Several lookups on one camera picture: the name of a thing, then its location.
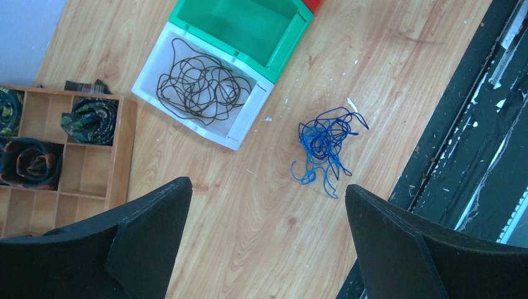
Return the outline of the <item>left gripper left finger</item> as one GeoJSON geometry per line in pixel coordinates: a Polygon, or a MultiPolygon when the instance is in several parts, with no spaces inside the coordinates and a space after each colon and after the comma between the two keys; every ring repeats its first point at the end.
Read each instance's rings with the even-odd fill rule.
{"type": "Polygon", "coordinates": [[[164,298],[193,186],[188,177],[41,236],[1,240],[2,298],[164,298]]]}

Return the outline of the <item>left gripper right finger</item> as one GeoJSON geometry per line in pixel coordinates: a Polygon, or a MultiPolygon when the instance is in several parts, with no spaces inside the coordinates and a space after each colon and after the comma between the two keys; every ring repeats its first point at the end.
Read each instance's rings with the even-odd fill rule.
{"type": "Polygon", "coordinates": [[[527,297],[527,249],[446,228],[356,184],[345,206],[369,298],[527,297]]]}

